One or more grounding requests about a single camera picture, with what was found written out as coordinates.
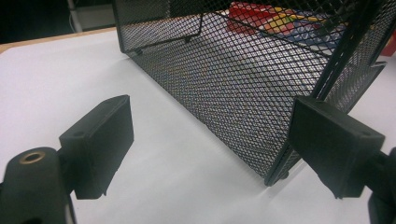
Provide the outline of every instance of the metal mesh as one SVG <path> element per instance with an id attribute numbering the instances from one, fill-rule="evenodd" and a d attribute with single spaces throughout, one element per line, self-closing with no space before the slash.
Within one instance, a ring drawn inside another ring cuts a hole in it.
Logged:
<path id="1" fill-rule="evenodd" d="M 293 97 L 317 85 L 360 3 L 115 0 L 114 8 L 121 50 L 265 178 L 299 160 L 292 150 L 282 167 L 276 159 Z"/>
<path id="2" fill-rule="evenodd" d="M 326 97 L 326 102 L 339 110 L 348 113 L 369 88 L 385 63 L 376 63 L 378 53 L 384 41 L 388 40 L 389 32 L 394 30 L 396 21 L 396 1 L 387 1 L 376 16 L 370 30 L 364 35 L 361 43 L 355 49 L 353 56 L 344 67 L 340 77 L 332 86 Z M 301 158 L 291 147 L 281 155 L 274 171 L 272 182 L 276 182 Z"/>

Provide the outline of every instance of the colorful object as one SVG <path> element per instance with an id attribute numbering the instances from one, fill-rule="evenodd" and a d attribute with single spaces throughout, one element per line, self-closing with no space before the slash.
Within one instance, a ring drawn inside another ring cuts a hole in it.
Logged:
<path id="1" fill-rule="evenodd" d="M 316 30 L 322 26 L 320 21 L 294 20 L 291 17 L 273 17 L 264 26 L 260 27 L 262 36 L 277 35 L 281 38 L 298 42 L 307 46 L 321 46 L 335 49 L 346 29 L 345 25 L 338 25 L 327 35 L 317 35 Z"/>
<path id="2" fill-rule="evenodd" d="M 293 14 L 291 9 L 259 4 L 232 2 L 229 8 L 227 29 L 232 32 L 254 35 L 257 29 L 274 16 Z"/>
<path id="3" fill-rule="evenodd" d="M 381 55 L 391 57 L 396 51 L 396 31 L 390 37 L 387 45 L 382 49 Z"/>

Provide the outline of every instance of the white table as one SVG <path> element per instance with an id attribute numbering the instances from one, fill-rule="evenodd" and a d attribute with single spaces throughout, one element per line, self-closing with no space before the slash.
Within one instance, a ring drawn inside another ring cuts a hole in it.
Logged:
<path id="1" fill-rule="evenodd" d="M 396 58 L 351 115 L 396 146 Z M 129 94 L 135 141 L 107 196 L 74 198 L 78 223 L 369 223 L 366 189 L 335 200 L 300 162 L 267 188 L 230 149 L 120 53 L 116 32 L 0 54 L 0 173 L 24 150 L 54 147 L 101 101 Z"/>

